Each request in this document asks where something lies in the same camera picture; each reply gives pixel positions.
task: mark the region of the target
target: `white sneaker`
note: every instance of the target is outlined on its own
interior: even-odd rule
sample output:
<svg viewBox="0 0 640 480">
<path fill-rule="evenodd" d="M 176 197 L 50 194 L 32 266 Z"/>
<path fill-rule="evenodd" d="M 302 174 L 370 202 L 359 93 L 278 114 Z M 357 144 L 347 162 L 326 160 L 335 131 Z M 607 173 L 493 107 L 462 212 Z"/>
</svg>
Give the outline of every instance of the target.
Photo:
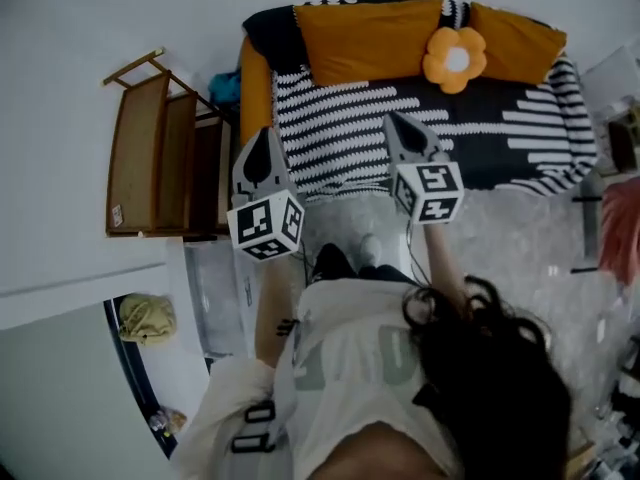
<svg viewBox="0 0 640 480">
<path fill-rule="evenodd" d="M 360 268 L 379 266 L 380 258 L 382 257 L 382 244 L 378 237 L 371 233 L 362 237 L 358 256 L 360 258 Z"/>
</svg>

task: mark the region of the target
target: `cable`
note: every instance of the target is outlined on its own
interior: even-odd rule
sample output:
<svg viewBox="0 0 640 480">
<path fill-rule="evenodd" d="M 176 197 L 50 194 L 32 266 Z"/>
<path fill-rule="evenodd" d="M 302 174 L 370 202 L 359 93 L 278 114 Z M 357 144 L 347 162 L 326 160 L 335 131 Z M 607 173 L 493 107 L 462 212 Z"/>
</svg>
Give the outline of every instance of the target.
<svg viewBox="0 0 640 480">
<path fill-rule="evenodd" d="M 422 267 L 420 266 L 420 263 L 418 262 L 416 257 L 413 255 L 413 250 L 411 250 L 411 243 L 413 241 L 411 236 L 411 219 L 409 219 L 409 221 L 407 222 L 406 238 L 407 238 L 407 247 L 409 249 L 409 256 L 411 257 L 411 273 L 413 274 L 413 277 L 416 279 L 418 283 L 420 283 L 420 280 L 416 275 L 416 271 L 413 268 L 413 265 L 415 263 L 415 265 L 418 267 L 418 270 L 420 270 L 420 274 L 422 274 L 422 278 L 424 279 L 424 284 L 426 284 L 427 286 L 431 286 L 431 281 L 429 280 L 427 275 L 424 273 L 424 270 L 422 270 Z"/>
<path fill-rule="evenodd" d="M 304 244 L 304 240 L 300 240 L 302 244 L 302 252 L 297 252 L 292 254 L 293 259 L 301 261 L 304 266 L 304 282 L 305 286 L 309 286 L 309 271 L 307 269 L 313 270 L 314 265 L 307 259 L 307 248 Z"/>
</svg>

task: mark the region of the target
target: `backpack strap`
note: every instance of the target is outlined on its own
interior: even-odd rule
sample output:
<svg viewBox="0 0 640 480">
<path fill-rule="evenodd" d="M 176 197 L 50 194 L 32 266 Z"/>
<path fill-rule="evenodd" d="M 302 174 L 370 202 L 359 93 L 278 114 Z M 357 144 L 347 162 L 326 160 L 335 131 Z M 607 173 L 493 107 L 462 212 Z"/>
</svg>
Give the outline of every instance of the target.
<svg viewBox="0 0 640 480">
<path fill-rule="evenodd" d="M 216 467 L 218 476 L 214 478 L 293 478 L 293 459 L 286 423 L 297 406 L 293 365 L 300 341 L 299 327 L 296 325 L 289 334 L 280 356 L 274 378 L 273 399 L 264 400 L 244 413 L 244 425 L 239 432 L 228 436 L 229 446 L 222 457 L 223 460 Z"/>
</svg>

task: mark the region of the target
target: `clear plastic bag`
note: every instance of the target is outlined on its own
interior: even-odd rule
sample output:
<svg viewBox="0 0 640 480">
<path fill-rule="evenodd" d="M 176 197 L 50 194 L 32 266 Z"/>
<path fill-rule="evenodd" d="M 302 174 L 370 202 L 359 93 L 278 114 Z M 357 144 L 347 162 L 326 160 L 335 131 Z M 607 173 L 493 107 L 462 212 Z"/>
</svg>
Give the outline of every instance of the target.
<svg viewBox="0 0 640 480">
<path fill-rule="evenodd" d="M 255 266 L 236 257 L 229 240 L 185 244 L 185 253 L 204 355 L 252 356 L 255 307 L 246 300 L 257 298 Z"/>
</svg>

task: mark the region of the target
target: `white t-shirt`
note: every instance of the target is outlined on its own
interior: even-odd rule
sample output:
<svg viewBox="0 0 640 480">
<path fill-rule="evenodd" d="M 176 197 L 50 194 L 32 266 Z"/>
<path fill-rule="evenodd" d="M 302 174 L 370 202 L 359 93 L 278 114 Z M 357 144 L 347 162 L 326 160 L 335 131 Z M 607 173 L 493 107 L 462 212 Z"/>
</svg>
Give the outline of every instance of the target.
<svg viewBox="0 0 640 480">
<path fill-rule="evenodd" d="M 296 408 L 286 423 L 295 480 L 307 479 L 343 439 L 376 422 L 412 438 L 449 477 L 460 476 L 445 432 L 412 403 L 425 379 L 402 315 L 411 289 L 341 279 L 303 292 L 297 316 L 304 332 L 293 368 Z M 239 430 L 244 410 L 271 396 L 273 379 L 274 370 L 255 359 L 230 357 L 212 366 L 200 408 L 171 457 L 181 478 L 211 478 L 214 450 L 229 445 L 219 435 L 222 422 L 238 418 Z M 258 480 L 278 476 L 265 466 Z"/>
<path fill-rule="evenodd" d="M 424 448 L 449 476 L 456 458 L 440 425 L 413 398 L 425 384 L 402 315 L 405 283 L 341 279 L 307 288 L 298 319 L 297 405 L 287 422 L 294 478 L 308 478 L 347 436 L 386 423 Z"/>
</svg>

